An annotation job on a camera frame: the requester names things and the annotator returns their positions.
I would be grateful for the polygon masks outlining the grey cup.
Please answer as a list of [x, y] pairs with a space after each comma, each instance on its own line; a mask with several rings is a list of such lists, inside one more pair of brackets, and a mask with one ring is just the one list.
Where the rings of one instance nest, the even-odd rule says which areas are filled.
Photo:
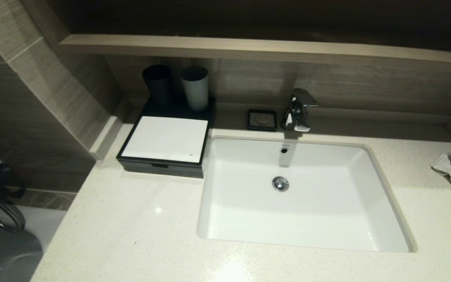
[[203, 111], [208, 107], [208, 70], [191, 66], [181, 70], [181, 82], [190, 109]]

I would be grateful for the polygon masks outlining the black cup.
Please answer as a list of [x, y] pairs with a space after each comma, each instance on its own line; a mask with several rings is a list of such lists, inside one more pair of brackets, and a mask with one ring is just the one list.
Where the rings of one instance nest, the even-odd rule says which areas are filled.
[[159, 107], [169, 107], [173, 102], [171, 69], [165, 65], [152, 65], [142, 72], [150, 99]]

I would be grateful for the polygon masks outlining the black amenity box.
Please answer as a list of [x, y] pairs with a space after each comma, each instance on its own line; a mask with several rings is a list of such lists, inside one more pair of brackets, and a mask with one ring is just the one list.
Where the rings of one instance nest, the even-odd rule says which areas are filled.
[[215, 98], [201, 112], [192, 111], [186, 100], [161, 108], [149, 99], [116, 159], [200, 165], [205, 174], [214, 121]]

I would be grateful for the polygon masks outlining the chrome sink drain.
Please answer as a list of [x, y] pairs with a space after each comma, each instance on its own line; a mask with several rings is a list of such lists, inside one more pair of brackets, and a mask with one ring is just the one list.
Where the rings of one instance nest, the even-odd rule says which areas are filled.
[[284, 192], [289, 188], [289, 181], [282, 176], [277, 176], [272, 179], [272, 186], [277, 191]]

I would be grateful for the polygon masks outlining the black square soap dish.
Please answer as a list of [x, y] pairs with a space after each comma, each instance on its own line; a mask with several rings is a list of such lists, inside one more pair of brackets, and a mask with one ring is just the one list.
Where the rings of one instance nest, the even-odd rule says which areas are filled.
[[248, 110], [247, 129], [252, 131], [277, 131], [277, 115], [273, 110]]

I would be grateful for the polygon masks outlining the wooden wall shelf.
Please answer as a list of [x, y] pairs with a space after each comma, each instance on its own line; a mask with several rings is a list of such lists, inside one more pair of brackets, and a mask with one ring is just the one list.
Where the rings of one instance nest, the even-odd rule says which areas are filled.
[[128, 34], [71, 34], [64, 52], [142, 56], [211, 57], [302, 62], [317, 56], [356, 56], [451, 63], [451, 52], [359, 43], [323, 43]]

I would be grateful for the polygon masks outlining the white rectangular sink basin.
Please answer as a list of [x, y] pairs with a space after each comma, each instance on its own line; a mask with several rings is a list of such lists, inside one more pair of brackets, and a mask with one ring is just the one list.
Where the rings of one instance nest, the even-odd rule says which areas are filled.
[[[203, 239], [309, 248], [413, 252], [368, 148], [211, 141], [197, 233]], [[282, 176], [284, 192], [272, 186]]]

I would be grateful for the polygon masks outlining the white bathtub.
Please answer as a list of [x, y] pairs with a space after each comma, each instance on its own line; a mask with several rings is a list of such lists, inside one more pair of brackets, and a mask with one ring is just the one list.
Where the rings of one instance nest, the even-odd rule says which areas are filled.
[[25, 228], [11, 233], [0, 228], [0, 282], [30, 282], [63, 221], [66, 211], [13, 206]]

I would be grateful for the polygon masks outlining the chrome sink faucet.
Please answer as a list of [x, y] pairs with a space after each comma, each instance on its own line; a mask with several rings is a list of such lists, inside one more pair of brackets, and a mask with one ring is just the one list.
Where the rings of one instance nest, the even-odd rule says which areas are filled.
[[294, 88], [290, 92], [290, 103], [283, 113], [280, 125], [283, 130], [309, 132], [311, 130], [309, 107], [318, 107], [318, 101], [305, 89]]

